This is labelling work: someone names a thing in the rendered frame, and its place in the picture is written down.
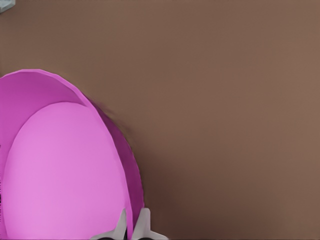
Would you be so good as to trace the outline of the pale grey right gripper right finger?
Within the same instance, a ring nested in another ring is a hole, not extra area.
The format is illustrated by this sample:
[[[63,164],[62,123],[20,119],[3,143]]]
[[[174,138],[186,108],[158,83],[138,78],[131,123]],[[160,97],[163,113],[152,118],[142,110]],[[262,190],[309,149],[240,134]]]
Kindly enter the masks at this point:
[[[168,238],[151,230],[151,211],[149,208],[142,208],[131,240],[168,240]]]

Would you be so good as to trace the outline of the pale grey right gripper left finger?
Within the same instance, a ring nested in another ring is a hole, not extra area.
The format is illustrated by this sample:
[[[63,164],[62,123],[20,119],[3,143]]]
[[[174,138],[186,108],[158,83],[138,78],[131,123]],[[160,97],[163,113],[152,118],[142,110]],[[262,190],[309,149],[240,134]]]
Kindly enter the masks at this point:
[[[97,234],[90,238],[90,240],[127,240],[127,214],[123,209],[116,227],[113,230]]]

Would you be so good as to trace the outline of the pink plate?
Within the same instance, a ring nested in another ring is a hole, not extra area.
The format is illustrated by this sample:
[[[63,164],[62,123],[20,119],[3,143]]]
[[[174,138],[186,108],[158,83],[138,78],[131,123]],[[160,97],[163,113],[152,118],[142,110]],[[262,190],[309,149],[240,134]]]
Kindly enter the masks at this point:
[[[44,70],[0,77],[0,239],[89,240],[144,207],[134,155],[79,89]]]

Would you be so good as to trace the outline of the silver frame post foot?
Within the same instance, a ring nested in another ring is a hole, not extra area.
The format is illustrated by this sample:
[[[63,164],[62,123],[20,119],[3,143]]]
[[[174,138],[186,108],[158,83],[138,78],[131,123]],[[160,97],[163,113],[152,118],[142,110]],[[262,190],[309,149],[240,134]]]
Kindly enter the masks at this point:
[[[16,0],[0,0],[0,14],[16,5]]]

